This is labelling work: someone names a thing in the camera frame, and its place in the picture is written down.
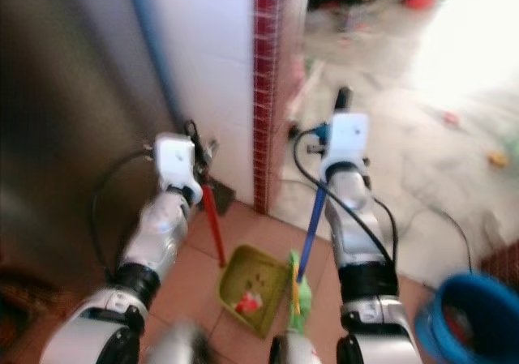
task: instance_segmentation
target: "blue pipe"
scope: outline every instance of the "blue pipe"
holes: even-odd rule
[[[326,193],[322,188],[317,190],[315,193],[314,208],[311,212],[310,224],[308,225],[307,238],[305,239],[305,245],[302,249],[301,262],[299,264],[299,273],[297,282],[300,284],[302,277],[307,269],[308,259],[310,258],[311,246],[314,242],[315,232],[317,231],[317,225],[319,224],[319,218],[323,211],[324,201],[326,200]]]
[[[152,0],[132,0],[140,29],[143,32],[152,64],[157,72],[157,78],[165,97],[169,114],[178,132],[183,131],[185,119],[178,105],[178,97],[173,85],[173,77],[166,62],[165,51],[159,37],[158,24],[155,20]]]

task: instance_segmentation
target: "red object in dustpan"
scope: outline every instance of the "red object in dustpan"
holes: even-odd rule
[[[436,0],[404,0],[404,4],[410,9],[428,10],[434,6]]]

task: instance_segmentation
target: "bucket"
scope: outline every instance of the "bucket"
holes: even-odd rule
[[[463,314],[469,343],[453,334],[446,308]],[[439,362],[519,362],[519,296],[488,276],[464,274],[445,281],[418,313],[414,327],[424,348]]]

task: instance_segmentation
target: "white robotic arm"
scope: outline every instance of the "white robotic arm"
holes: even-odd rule
[[[41,364],[137,363],[148,310],[187,234],[190,206],[202,198],[193,175],[195,145],[157,136],[161,193],[146,206],[114,281],[87,298],[49,340]]]

